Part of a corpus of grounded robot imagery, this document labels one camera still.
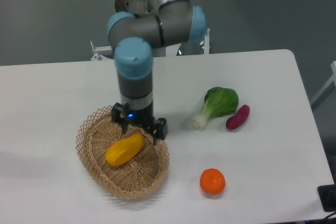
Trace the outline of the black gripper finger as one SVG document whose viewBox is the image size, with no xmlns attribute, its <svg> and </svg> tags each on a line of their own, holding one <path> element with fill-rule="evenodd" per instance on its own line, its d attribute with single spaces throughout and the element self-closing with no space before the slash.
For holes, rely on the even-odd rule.
<svg viewBox="0 0 336 224">
<path fill-rule="evenodd" d="M 128 130 L 129 119 L 129 104 L 115 103 L 111 109 L 111 121 L 118 124 L 121 127 L 122 133 L 126 133 Z"/>
<path fill-rule="evenodd" d="M 165 140 L 168 134 L 166 118 L 152 118 L 150 125 L 147 127 L 147 132 L 153 137 L 154 145 L 160 140 Z"/>
</svg>

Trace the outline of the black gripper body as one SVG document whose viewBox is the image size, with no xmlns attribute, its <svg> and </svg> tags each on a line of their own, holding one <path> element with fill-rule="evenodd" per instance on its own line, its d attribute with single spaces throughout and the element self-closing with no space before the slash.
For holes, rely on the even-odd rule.
<svg viewBox="0 0 336 224">
<path fill-rule="evenodd" d="M 129 124 L 140 127 L 146 131 L 153 129 L 153 103 L 140 110 L 133 110 L 128 103 L 122 106 L 123 127 L 128 127 Z"/>
</svg>

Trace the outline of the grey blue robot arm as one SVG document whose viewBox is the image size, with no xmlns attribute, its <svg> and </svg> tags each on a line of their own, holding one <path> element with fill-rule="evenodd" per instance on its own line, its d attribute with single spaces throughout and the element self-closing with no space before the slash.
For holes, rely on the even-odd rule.
<svg viewBox="0 0 336 224">
<path fill-rule="evenodd" d="M 121 93 L 111 119 L 122 131 L 134 125 L 154 141 L 166 138 L 166 119 L 153 116 L 153 50 L 200 41 L 206 29 L 202 8 L 190 0 L 125 0 L 110 17 L 107 37 Z"/>
</svg>

